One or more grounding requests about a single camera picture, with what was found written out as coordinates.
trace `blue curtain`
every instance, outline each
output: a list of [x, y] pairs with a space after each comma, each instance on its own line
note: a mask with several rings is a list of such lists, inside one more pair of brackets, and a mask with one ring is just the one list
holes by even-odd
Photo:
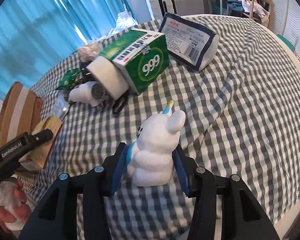
[[0, 7], [0, 98], [31, 87], [87, 40], [115, 27], [126, 0], [5, 0]]

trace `green medicine box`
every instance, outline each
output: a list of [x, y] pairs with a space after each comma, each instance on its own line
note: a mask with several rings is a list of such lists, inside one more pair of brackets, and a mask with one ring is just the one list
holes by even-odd
[[100, 52], [120, 69], [135, 93], [140, 95], [169, 66], [164, 33], [132, 29]]

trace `small box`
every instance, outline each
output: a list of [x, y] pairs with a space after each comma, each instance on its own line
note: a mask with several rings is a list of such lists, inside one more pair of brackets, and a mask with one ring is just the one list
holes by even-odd
[[100, 52], [122, 73], [135, 93], [140, 95], [169, 66], [164, 33], [132, 29]]
[[49, 142], [39, 146], [28, 154], [24, 155], [19, 161], [21, 165], [28, 171], [42, 171], [47, 165], [54, 141], [59, 134], [62, 127], [61, 120], [53, 115], [46, 120], [38, 123], [32, 134], [39, 133], [42, 130], [49, 129], [53, 132], [53, 138]]
[[0, 147], [24, 132], [31, 133], [40, 122], [41, 108], [41, 98], [14, 82], [0, 112]]

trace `999 logo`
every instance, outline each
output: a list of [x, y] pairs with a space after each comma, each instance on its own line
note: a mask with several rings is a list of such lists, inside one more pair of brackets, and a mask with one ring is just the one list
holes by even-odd
[[159, 48], [151, 48], [143, 55], [138, 67], [138, 75], [142, 81], [152, 80], [160, 71], [163, 63], [163, 53]]

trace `gingham fabric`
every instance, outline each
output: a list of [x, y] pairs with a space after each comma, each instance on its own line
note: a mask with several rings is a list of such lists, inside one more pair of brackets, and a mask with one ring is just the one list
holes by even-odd
[[[239, 174], [273, 223], [300, 199], [300, 74], [279, 43], [252, 20], [191, 20], [220, 35], [213, 61], [197, 72], [170, 57], [171, 65], [147, 91], [130, 97], [118, 117], [110, 105], [102, 110], [71, 106], [46, 170], [23, 178], [36, 201], [60, 173], [86, 173], [114, 154], [120, 142], [131, 144], [141, 123], [170, 100], [186, 113], [180, 137], [185, 153], [216, 175]], [[157, 31], [159, 25], [138, 27]], [[74, 53], [32, 88], [44, 99], [42, 118], [57, 98], [58, 81], [79, 61]], [[190, 227], [194, 210], [176, 175], [157, 187], [136, 187], [124, 175], [119, 191], [105, 202], [113, 239], [176, 239]], [[83, 239], [82, 196], [77, 221]]]

